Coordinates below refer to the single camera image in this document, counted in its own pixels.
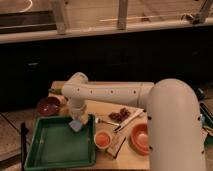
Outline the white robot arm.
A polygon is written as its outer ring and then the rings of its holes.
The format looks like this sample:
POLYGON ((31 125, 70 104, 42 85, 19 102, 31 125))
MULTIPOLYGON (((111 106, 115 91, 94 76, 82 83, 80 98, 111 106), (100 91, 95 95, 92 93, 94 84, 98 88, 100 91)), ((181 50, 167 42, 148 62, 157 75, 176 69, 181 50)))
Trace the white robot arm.
POLYGON ((62 94, 74 115, 84 113, 87 100, 144 109, 151 171, 206 171, 199 102, 185 82, 90 82, 77 72, 62 94))

